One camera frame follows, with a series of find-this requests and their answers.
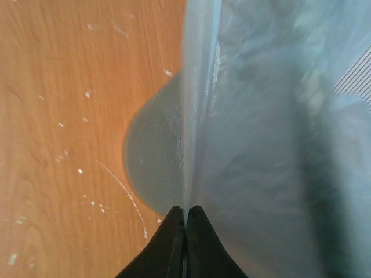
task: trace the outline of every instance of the wooden table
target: wooden table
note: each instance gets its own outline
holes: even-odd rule
[[[122,163],[185,0],[0,0],[0,277],[114,277],[160,215]]]

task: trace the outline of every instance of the gray textured pad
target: gray textured pad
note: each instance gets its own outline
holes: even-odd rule
[[[179,74],[136,115],[126,135],[126,171],[136,193],[163,215],[182,202]]]

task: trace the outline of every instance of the wooden surface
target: wooden surface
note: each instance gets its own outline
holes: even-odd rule
[[[180,69],[184,4],[0,0],[0,277],[114,277],[154,234],[122,145]]]

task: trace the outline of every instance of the translucent plastic bag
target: translucent plastic bag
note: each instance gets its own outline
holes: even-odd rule
[[[204,208],[249,277],[371,277],[371,120],[331,98],[371,45],[370,12],[188,0],[184,207]]]

